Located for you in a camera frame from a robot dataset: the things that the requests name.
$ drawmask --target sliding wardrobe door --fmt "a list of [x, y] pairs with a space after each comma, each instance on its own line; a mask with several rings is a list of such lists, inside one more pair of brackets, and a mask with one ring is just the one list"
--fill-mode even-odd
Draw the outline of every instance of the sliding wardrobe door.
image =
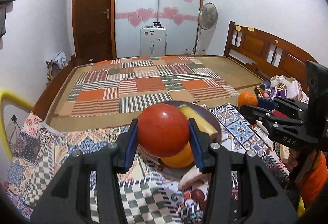
[[191, 54], [195, 47], [200, 0], [159, 0], [159, 21], [167, 29], [167, 55]]
[[139, 56], [140, 29], [157, 21], [158, 0], [115, 0], [117, 58]]

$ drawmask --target fan head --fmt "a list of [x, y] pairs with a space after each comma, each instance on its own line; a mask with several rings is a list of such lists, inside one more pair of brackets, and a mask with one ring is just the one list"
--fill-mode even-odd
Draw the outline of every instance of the fan head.
[[218, 11], [212, 3], [205, 4], [198, 13], [198, 23], [203, 30], [214, 26], [218, 19]]

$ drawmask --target white suitcase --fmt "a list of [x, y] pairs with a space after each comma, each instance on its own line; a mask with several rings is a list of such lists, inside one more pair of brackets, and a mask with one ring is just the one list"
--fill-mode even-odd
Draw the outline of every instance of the white suitcase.
[[166, 54], [166, 28], [144, 27], [140, 29], [140, 56], [160, 57]]

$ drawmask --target patterned tablecloth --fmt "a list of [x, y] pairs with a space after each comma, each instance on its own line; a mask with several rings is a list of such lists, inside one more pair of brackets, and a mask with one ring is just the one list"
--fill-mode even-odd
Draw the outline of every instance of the patterned tablecloth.
[[[272, 148], [272, 141], [259, 128], [249, 123], [230, 104], [210, 108], [219, 120], [223, 132], [222, 145], [228, 150], [245, 153], [254, 150], [283, 186], [288, 171]], [[5, 188], [17, 209], [29, 219], [42, 192], [68, 155], [79, 149], [94, 152], [113, 142], [129, 126], [58, 133], [31, 113], [18, 139], [20, 148], [8, 173]], [[178, 190], [177, 171], [159, 167], [139, 153], [125, 175], [119, 174], [121, 198], [128, 223], [200, 223], [208, 193], [206, 178], [187, 190]], [[91, 173], [91, 218], [99, 222], [97, 212], [96, 174]], [[232, 172], [231, 202], [235, 209], [232, 219], [238, 219], [238, 181]]]
[[194, 56], [138, 57], [83, 67], [60, 116], [142, 111], [169, 100], [202, 102], [238, 95]]

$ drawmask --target orange sleeve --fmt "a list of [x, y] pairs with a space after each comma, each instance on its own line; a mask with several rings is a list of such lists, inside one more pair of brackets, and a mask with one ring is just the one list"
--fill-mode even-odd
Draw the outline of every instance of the orange sleeve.
[[311, 205], [320, 193], [328, 178], [325, 156], [321, 154], [320, 158], [321, 160], [319, 165], [314, 171], [311, 172], [310, 176], [305, 176], [304, 179], [297, 184], [299, 188], [302, 188], [301, 197], [303, 199], [305, 209]]

